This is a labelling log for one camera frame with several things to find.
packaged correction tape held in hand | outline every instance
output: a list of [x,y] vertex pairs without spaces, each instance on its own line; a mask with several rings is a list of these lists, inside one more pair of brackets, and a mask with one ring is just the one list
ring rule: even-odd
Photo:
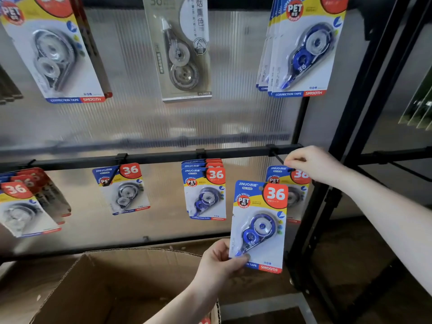
[[164,102],[211,98],[207,0],[143,0]]
[[288,191],[280,184],[235,183],[230,258],[247,253],[247,267],[282,272]]
[[266,182],[288,186],[287,222],[300,223],[305,208],[311,178],[303,171],[287,166],[270,166],[267,168]]
[[0,223],[17,238],[61,230],[22,182],[0,184]]
[[189,217],[201,220],[226,220],[225,169],[206,168],[205,163],[196,162],[192,164],[203,166],[183,167],[188,164],[191,163],[182,164],[181,174]]
[[150,208],[138,163],[95,168],[93,175],[113,215]]
[[70,0],[0,0],[1,22],[50,103],[105,101]]
[[269,94],[325,94],[348,0],[282,0]]

blue icon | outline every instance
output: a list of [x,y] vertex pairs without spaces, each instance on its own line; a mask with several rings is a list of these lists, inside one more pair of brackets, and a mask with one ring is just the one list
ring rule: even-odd
[[341,19],[340,19],[340,16],[337,16],[337,17],[334,19],[334,21],[333,21],[333,26],[336,27],[336,28],[338,28],[338,27],[341,26],[341,25],[342,25],[342,21],[341,21]]
[[75,26],[75,24],[70,20],[66,23],[66,26],[72,33],[76,33],[78,31],[78,27]]

red circle with number 36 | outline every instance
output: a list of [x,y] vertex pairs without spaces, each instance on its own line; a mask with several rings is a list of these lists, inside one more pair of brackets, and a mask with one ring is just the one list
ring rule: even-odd
[[206,177],[213,184],[225,184],[225,168],[209,168],[206,171]]
[[28,199],[33,196],[33,193],[22,182],[2,183],[0,187],[8,196],[17,199]]
[[35,0],[35,2],[54,17],[67,18],[72,15],[72,6],[69,0]]
[[309,184],[311,181],[309,175],[307,175],[304,171],[292,171],[291,179],[294,183],[302,184],[302,185]]
[[120,166],[120,174],[126,178],[140,178],[141,170],[140,165],[136,162],[132,164],[124,164]]
[[263,198],[270,207],[284,209],[288,204],[288,186],[268,183],[264,187]]

cardboard box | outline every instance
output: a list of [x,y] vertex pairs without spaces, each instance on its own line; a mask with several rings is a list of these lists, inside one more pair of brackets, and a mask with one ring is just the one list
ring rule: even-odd
[[[91,252],[59,280],[67,261],[51,258],[12,268],[0,285],[0,322],[142,324],[188,286],[200,257],[163,249]],[[218,303],[210,319],[220,324]]]

display rack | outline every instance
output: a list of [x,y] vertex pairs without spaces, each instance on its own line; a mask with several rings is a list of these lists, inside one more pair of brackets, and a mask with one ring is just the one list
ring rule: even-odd
[[[374,86],[376,77],[378,76],[381,67],[383,66],[386,56],[391,48],[392,41],[394,40],[399,26],[402,24],[402,19],[407,11],[410,0],[382,0],[386,5],[382,8],[377,7],[372,2],[364,2],[360,4],[371,4],[375,8],[380,9],[380,15],[374,16],[376,12],[365,11],[365,6],[359,7],[360,12],[368,14],[364,16],[365,19],[365,38],[369,40],[369,45],[360,66],[359,72],[355,79],[353,88],[349,95],[348,101],[345,105],[342,117],[339,121],[338,128],[333,137],[329,152],[338,160],[342,160],[345,150],[352,137],[355,126],[359,121],[362,111],[367,103],[368,97]],[[136,5],[138,8],[142,7],[141,2],[137,0],[84,0],[87,6],[98,7],[114,7],[130,8]],[[236,4],[250,5],[247,9],[266,9],[269,10],[271,4],[263,2],[262,0],[254,0],[247,2],[247,0],[236,0]],[[422,159],[432,157],[432,147],[425,147],[421,149],[399,150],[392,152],[373,152],[368,154],[361,154],[364,145],[366,144],[373,127],[392,91],[394,84],[410,54],[417,37],[422,30],[426,14],[430,11],[431,0],[417,0],[410,16],[405,24],[405,28],[401,37],[394,49],[390,58],[389,64],[382,76],[382,79],[377,88],[377,92],[370,103],[368,111],[359,127],[359,131],[354,138],[354,142],[349,149],[348,156],[343,160],[343,163],[367,176],[370,175],[361,169],[359,166],[364,164],[386,164],[390,163],[400,169],[411,172],[407,168],[396,164],[394,162],[412,159]],[[209,9],[236,9],[228,0],[209,0]],[[150,154],[118,154],[117,156],[102,156],[102,157],[84,157],[74,159],[57,159],[57,160],[36,160],[29,159],[21,162],[7,162],[0,163],[0,171],[11,171],[15,169],[23,169],[31,166],[40,167],[46,171],[64,170],[64,169],[84,169],[103,166],[118,166],[127,162],[137,162],[139,164],[154,164],[163,162],[181,162],[192,158],[242,158],[242,157],[256,157],[268,156],[276,157],[280,162],[283,160],[278,155],[288,154],[289,152],[302,147],[298,144],[303,120],[308,111],[309,98],[304,97],[300,106],[298,119],[295,125],[292,144],[289,145],[266,145],[259,147],[245,147],[245,148],[228,148],[228,149],[197,149],[195,151],[180,151],[180,152],[161,152]],[[245,141],[245,137],[239,135],[239,141]],[[191,145],[193,141],[188,141],[185,145]],[[429,179],[419,173],[412,173],[418,177]],[[305,210],[304,217],[299,226],[299,230],[294,239],[293,246],[289,252],[286,253],[286,264],[290,272],[294,286],[299,290],[305,290],[312,284],[316,294],[320,297],[323,305],[326,307],[330,317],[335,323],[350,323],[358,318],[378,297],[386,290],[393,282],[397,280],[400,274],[404,271],[403,265],[398,260],[394,260],[389,267],[387,267],[371,284],[365,289],[354,303],[347,309],[340,309],[336,305],[334,299],[330,296],[328,289],[319,279],[320,274],[317,269],[311,266],[311,255],[315,250],[317,243],[325,225],[329,220],[333,209],[338,206],[341,199],[341,191],[335,188],[329,190],[328,185],[321,183],[314,183],[314,190],[308,206]],[[319,219],[314,225],[315,220],[319,214],[319,210],[325,203]],[[86,251],[95,251],[101,249],[111,248],[131,248],[138,246],[154,245],[158,243],[175,243],[181,241],[192,241],[198,239],[219,238],[230,235],[230,232],[221,232],[217,234],[185,236],[169,240],[160,241],[142,241],[136,244],[120,244],[110,245],[103,247],[81,248],[81,249],[68,249],[49,253],[38,254],[25,254],[16,256],[4,256],[0,258],[0,263],[6,261],[27,260],[41,257],[60,256],[67,254],[78,254]]]
[[[376,151],[369,154],[361,154],[361,152],[375,127],[421,30],[429,19],[428,15],[430,15],[432,10],[432,0],[416,0],[394,52],[381,77],[376,92],[371,99],[359,130],[354,137],[347,156],[343,159],[354,128],[359,121],[362,110],[375,82],[375,78],[381,68],[381,64],[385,60],[385,55],[391,44],[390,41],[396,33],[399,26],[398,23],[400,23],[409,1],[410,0],[396,1],[382,37],[377,41],[378,45],[375,52],[370,54],[370,62],[366,61],[368,55],[365,56],[329,149],[329,152],[336,159],[342,161],[343,164],[365,174],[375,181],[378,180],[359,166],[364,164],[389,163],[419,178],[429,182],[431,181],[430,178],[395,163],[403,160],[432,158],[432,147],[430,146],[421,149],[392,152]],[[402,277],[406,269],[400,260],[397,258],[394,259],[379,276],[364,289],[350,306],[342,308],[338,305],[331,291],[324,283],[319,268],[311,263],[311,256],[316,245],[319,243],[322,233],[325,231],[326,224],[333,210],[338,206],[341,198],[342,192],[336,188],[331,188],[329,190],[329,186],[325,184],[317,184],[315,186],[293,246],[286,257],[286,263],[289,267],[293,284],[297,289],[304,290],[305,287],[311,285],[314,292],[321,299],[332,321],[335,324],[348,324],[353,323],[372,306],[381,295]],[[322,203],[325,203],[325,206],[318,217]]]

